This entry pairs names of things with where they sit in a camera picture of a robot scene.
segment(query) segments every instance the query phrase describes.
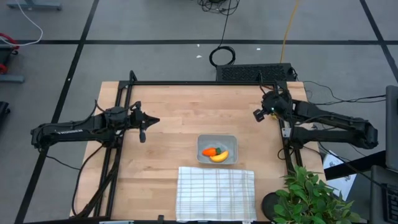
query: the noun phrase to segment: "white cable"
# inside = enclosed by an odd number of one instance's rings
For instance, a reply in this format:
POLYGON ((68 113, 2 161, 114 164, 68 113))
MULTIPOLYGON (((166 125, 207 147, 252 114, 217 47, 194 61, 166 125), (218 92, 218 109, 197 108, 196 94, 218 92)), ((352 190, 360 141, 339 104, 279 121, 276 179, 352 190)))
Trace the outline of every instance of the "white cable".
POLYGON ((35 25, 37 28, 39 28, 39 30, 40 30, 40 32, 41 32, 40 37, 39 37, 38 40, 33 41, 33 42, 30 42, 30 43, 26 43, 26 44, 13 44, 13 43, 10 43, 10 42, 6 41, 6 40, 3 39, 2 37, 0 37, 0 39, 1 39, 3 42, 5 42, 6 44, 9 44, 9 45, 11 45, 11 46, 27 46, 27 45, 30 45, 30 44, 36 44, 36 43, 38 43, 39 41, 42 40, 42 37, 43 37, 43 30, 42 30, 42 28, 40 28, 35 22, 33 22, 31 19, 29 19, 29 17, 27 17, 27 15, 26 15, 26 14, 24 13, 24 11, 22 10, 21 5, 19 4, 18 0, 15 0, 15 2, 17 3, 19 9, 21 10, 21 13, 23 13, 23 15, 26 17, 26 19, 29 20, 29 21, 30 21, 33 25, 35 25))

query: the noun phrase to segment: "white dish towel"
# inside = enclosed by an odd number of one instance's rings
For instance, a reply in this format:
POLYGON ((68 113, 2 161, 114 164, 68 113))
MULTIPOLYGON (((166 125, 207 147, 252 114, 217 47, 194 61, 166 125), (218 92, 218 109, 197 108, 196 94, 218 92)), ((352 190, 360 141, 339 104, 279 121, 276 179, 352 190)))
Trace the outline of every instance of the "white dish towel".
POLYGON ((257 220, 253 171, 179 167, 177 184, 178 222, 257 220))

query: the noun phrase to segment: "yellow cable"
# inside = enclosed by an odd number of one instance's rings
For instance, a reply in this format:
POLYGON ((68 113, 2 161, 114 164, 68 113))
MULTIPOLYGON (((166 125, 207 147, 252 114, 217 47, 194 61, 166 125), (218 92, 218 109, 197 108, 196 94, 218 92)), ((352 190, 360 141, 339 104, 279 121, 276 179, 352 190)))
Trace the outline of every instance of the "yellow cable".
POLYGON ((296 5, 294 6, 292 15, 290 16, 289 24, 287 25, 287 28, 286 28, 286 32, 285 32, 285 36, 284 36, 284 42, 283 42, 283 44, 282 44, 282 53, 280 54, 279 63, 282 63, 282 61, 284 60, 284 55, 285 55, 285 43, 286 43, 287 34, 289 33, 290 27, 292 26, 294 14, 296 13, 296 10, 297 10, 298 6, 299 6, 299 0, 296 0, 296 5))

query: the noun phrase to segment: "plastic container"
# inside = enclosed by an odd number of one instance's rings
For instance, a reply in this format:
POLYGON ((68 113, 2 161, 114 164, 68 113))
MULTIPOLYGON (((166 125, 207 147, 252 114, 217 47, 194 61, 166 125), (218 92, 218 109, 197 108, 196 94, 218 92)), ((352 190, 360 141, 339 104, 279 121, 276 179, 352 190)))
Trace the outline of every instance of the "plastic container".
POLYGON ((201 134, 198 137, 197 159, 204 164, 235 164, 238 161, 238 140, 233 135, 201 134), (202 154, 203 150, 218 147, 221 151, 228 151, 228 158, 223 162, 213 162, 210 157, 202 154))

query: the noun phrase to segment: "wooden table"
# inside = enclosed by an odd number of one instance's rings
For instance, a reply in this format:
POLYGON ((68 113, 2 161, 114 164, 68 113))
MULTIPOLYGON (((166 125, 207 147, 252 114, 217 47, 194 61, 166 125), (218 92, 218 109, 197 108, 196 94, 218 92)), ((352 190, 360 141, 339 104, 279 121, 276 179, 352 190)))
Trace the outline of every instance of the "wooden table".
MULTIPOLYGON (((102 83, 98 98, 102 108, 114 106, 117 86, 118 82, 102 83)), ((303 83, 288 83, 288 87, 292 98, 307 100, 303 83)), ((125 134, 112 219, 156 220, 158 215, 164 215, 165 220, 175 220, 178 167, 191 166, 253 170, 257 219, 267 220, 261 212, 262 198, 283 187, 280 177, 287 171, 285 161, 277 158, 282 148, 278 122, 266 116, 257 123, 252 114, 261 108, 261 97, 258 86, 133 86, 130 104, 142 101, 142 110, 160 118, 160 122, 147 130, 145 143, 139 142, 137 130, 125 134), (199 163, 196 153, 200 134, 236 136, 238 163, 231 166, 199 163)), ((97 142, 89 142, 85 159, 99 146, 97 142)), ((307 147, 318 150, 315 142, 308 143, 307 147)), ((77 211, 98 187, 104 153, 105 149, 97 153, 82 172, 76 196, 77 211)), ((323 172, 316 152, 302 149, 301 154, 308 170, 323 172)), ((107 199, 105 193, 101 214, 107 199)))

